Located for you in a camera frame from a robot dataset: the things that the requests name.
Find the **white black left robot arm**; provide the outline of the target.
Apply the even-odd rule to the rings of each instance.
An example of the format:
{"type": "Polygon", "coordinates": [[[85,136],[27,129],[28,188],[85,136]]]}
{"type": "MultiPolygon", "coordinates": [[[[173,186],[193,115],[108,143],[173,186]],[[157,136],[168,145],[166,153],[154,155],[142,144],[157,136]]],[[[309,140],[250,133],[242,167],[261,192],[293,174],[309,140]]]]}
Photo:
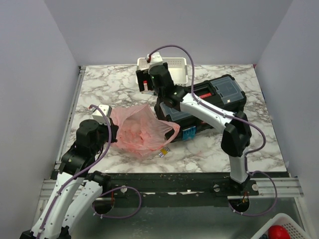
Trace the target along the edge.
{"type": "Polygon", "coordinates": [[[80,123],[76,140],[62,156],[50,198],[35,225],[22,239],[69,239],[74,226],[97,197],[110,193],[111,177],[100,171],[84,172],[104,151],[107,142],[116,142],[118,126],[112,119],[80,123]]]}

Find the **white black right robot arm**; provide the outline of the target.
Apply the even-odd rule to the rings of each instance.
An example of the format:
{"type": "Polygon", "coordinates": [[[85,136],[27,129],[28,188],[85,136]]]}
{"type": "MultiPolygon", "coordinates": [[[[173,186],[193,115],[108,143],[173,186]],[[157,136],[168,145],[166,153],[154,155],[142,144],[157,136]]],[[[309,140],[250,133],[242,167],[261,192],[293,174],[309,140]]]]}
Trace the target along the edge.
{"type": "Polygon", "coordinates": [[[136,71],[139,90],[145,90],[144,82],[163,103],[211,125],[222,134],[221,148],[229,156],[230,191],[241,195],[247,190],[248,172],[245,153],[252,136],[247,116],[242,111],[226,111],[192,94],[187,87],[174,84],[166,63],[136,71]]]}

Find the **pink plastic bag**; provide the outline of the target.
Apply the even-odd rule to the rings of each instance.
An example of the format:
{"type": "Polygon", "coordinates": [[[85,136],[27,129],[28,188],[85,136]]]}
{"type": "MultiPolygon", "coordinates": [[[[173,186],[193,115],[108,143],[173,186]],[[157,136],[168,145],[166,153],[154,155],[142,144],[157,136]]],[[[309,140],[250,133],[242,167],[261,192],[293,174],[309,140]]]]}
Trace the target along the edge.
{"type": "Polygon", "coordinates": [[[180,126],[159,120],[147,104],[113,108],[111,119],[119,127],[112,146],[136,158],[144,158],[165,147],[178,135],[180,126]]]}

